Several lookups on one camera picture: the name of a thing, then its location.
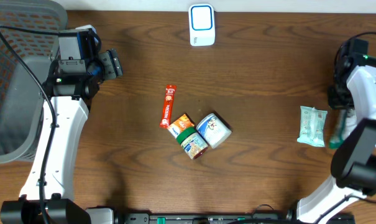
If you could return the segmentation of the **grey plastic mesh basket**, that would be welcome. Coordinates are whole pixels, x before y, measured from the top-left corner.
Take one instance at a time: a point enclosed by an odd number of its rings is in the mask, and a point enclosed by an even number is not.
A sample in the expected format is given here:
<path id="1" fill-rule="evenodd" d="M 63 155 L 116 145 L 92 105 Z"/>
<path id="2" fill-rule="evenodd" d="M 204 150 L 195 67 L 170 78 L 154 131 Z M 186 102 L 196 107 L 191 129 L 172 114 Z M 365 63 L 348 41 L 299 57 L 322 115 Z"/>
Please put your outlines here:
<path id="1" fill-rule="evenodd" d="M 40 82 L 59 53 L 58 39 L 21 29 L 66 29 L 66 10 L 54 1 L 0 1 L 1 33 Z M 0 164 L 33 161 L 44 99 L 31 76 L 0 39 Z"/>

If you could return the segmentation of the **green white tape bag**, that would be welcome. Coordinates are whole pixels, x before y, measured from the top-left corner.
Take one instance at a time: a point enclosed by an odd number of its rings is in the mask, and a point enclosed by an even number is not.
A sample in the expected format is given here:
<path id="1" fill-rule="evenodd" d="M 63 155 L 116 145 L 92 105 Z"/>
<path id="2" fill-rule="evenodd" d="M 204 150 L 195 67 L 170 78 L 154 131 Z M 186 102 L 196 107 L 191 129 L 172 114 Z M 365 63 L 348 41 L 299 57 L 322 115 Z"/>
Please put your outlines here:
<path id="1" fill-rule="evenodd" d="M 338 149 L 356 126 L 357 116 L 355 109 L 341 110 L 334 132 L 329 141 L 329 147 L 331 149 Z"/>

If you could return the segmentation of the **light teal snack packet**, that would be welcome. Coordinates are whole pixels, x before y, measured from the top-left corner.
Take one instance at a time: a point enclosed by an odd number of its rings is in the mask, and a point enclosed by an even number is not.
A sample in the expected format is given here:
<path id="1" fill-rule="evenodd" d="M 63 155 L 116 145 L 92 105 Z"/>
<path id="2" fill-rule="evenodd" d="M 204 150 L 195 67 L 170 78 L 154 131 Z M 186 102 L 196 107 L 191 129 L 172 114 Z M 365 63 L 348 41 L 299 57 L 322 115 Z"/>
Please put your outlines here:
<path id="1" fill-rule="evenodd" d="M 324 124 L 327 111 L 300 106 L 300 133 L 298 142 L 314 147 L 324 147 Z"/>

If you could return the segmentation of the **red coffee stick sachet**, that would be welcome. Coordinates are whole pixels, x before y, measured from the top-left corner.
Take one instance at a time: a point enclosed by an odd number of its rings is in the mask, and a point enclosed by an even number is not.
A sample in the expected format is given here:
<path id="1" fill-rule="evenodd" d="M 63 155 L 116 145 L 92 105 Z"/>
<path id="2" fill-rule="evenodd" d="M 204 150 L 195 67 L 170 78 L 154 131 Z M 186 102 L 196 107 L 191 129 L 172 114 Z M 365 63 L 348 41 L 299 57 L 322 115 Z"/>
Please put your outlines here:
<path id="1" fill-rule="evenodd" d="M 162 118 L 160 121 L 161 128 L 167 128 L 170 125 L 176 89 L 177 89 L 176 85 L 166 86 L 165 98 L 163 102 Z"/>

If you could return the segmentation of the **orange small packet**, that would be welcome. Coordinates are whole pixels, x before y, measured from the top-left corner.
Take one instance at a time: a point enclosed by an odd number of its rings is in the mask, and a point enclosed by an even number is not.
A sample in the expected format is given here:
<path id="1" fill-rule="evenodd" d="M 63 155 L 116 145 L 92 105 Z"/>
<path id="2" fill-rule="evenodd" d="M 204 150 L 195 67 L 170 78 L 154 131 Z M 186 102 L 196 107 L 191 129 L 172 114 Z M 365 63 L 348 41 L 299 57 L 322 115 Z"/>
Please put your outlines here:
<path id="1" fill-rule="evenodd" d="M 167 130 L 172 134 L 174 138 L 177 138 L 184 130 L 190 127 L 194 127 L 194 123 L 187 116 L 183 114 L 178 119 L 176 119 L 172 124 L 170 124 Z"/>

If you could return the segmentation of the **green lid jar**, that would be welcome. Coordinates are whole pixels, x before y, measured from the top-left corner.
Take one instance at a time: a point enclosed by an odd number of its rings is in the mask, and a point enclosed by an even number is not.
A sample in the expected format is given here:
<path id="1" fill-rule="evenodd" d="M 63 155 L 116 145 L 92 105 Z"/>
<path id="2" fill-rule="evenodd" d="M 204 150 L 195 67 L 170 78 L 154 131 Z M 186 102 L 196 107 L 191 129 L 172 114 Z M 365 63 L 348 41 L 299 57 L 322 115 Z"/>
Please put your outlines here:
<path id="1" fill-rule="evenodd" d="M 186 128 L 180 133 L 177 142 L 192 160 L 200 157 L 208 149 L 208 144 L 194 127 Z"/>

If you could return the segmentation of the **white blue tub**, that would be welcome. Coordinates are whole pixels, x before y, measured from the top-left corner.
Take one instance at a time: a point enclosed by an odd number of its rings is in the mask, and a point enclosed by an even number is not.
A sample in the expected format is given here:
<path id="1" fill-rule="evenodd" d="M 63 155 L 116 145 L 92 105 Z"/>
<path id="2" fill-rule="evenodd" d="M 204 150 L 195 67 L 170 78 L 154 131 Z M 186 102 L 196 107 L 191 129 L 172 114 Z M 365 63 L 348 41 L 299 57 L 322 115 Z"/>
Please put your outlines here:
<path id="1" fill-rule="evenodd" d="M 222 144 L 232 133 L 214 113 L 202 119 L 196 129 L 213 149 Z"/>

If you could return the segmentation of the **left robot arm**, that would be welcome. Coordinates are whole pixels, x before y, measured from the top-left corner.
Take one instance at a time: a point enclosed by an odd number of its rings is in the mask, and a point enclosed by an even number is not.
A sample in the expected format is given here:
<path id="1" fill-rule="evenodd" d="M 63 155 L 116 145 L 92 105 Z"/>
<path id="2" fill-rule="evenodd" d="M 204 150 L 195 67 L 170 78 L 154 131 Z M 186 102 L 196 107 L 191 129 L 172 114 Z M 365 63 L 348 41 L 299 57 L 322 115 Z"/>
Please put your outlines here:
<path id="1" fill-rule="evenodd" d="M 50 103 L 43 105 L 43 124 L 34 163 L 19 198 L 5 201 L 2 223 L 123 223 L 111 207 L 83 209 L 74 201 L 73 173 L 83 126 L 86 101 L 99 84 L 122 76 L 115 49 L 89 62 L 55 60 L 44 82 Z"/>

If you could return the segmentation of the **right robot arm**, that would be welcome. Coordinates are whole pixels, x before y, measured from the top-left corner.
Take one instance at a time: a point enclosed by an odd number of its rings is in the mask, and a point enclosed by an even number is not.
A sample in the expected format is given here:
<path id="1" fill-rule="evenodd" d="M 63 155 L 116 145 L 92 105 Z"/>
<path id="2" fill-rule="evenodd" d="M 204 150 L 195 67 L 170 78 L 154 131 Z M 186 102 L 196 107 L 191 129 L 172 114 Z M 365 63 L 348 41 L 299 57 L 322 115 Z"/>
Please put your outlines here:
<path id="1" fill-rule="evenodd" d="M 327 223 L 350 204 L 376 194 L 376 58 L 350 54 L 339 59 L 336 80 L 346 79 L 357 124 L 335 151 L 330 176 L 298 201 L 295 220 Z"/>

